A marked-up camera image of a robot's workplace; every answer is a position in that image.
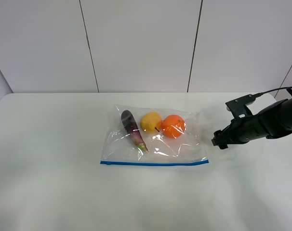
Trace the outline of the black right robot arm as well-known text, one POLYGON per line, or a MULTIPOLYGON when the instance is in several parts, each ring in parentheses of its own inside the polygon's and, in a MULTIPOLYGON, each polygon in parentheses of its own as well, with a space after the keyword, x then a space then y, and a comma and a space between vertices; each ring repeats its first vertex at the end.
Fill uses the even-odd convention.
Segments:
POLYGON ((231 144, 246 144, 260 138, 279 139, 292 134, 292 98, 275 102, 255 115, 248 108, 256 98, 277 90, 286 90, 292 97, 292 87, 283 87, 226 102, 234 118, 230 125, 214 133, 213 146, 223 150, 231 144))

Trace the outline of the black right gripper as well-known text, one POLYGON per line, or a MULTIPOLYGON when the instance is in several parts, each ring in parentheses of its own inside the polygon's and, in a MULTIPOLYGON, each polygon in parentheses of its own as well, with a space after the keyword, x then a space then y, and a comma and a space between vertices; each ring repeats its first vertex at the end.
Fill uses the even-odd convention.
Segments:
POLYGON ((235 125, 237 125, 237 122, 231 120, 231 123, 226 128, 215 131, 213 133, 214 137, 211 140, 213 146, 218 146, 219 149, 223 150, 227 149, 229 144, 242 144, 233 133, 235 125))

